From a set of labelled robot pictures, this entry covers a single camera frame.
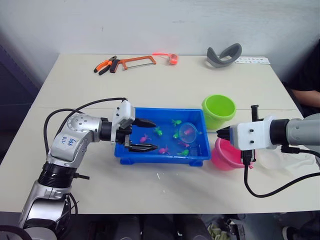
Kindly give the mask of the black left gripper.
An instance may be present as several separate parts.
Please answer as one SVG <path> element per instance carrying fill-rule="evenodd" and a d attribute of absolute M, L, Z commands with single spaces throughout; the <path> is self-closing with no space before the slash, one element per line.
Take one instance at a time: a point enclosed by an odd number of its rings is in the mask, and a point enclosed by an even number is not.
<path fill-rule="evenodd" d="M 132 134 L 132 125 L 141 128 L 155 128 L 157 126 L 153 121 L 149 119 L 136 118 L 129 126 L 125 128 L 119 127 L 116 130 L 115 142 L 117 144 L 123 145 L 125 148 L 128 148 L 129 152 L 136 153 L 150 152 L 159 148 L 157 145 L 151 143 L 131 144 L 130 135 Z"/>

